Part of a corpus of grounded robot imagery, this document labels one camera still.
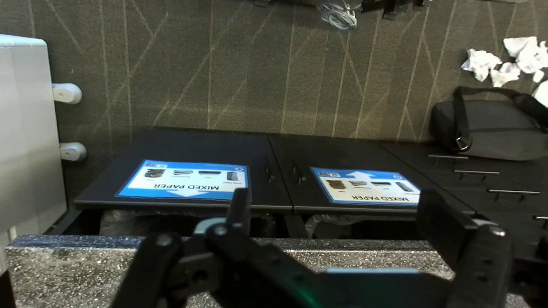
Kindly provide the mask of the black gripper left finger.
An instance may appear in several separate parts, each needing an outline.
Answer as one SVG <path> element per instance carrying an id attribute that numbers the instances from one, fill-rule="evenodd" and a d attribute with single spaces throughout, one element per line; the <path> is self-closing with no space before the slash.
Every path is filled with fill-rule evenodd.
<path id="1" fill-rule="evenodd" d="M 268 308 L 249 265 L 249 190 L 236 188 L 227 214 L 182 240 L 155 233 L 140 241 L 110 308 L 184 308 L 208 293 L 222 308 Z"/>

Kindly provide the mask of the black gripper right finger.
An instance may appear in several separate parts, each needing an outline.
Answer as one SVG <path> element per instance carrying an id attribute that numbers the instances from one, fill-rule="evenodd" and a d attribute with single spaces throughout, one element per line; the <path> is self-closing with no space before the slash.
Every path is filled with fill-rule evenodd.
<path id="1" fill-rule="evenodd" d="M 415 228 L 453 271 L 443 308 L 503 308 L 511 276 L 511 241 L 494 223 L 453 209 L 436 190 L 419 195 Z"/>

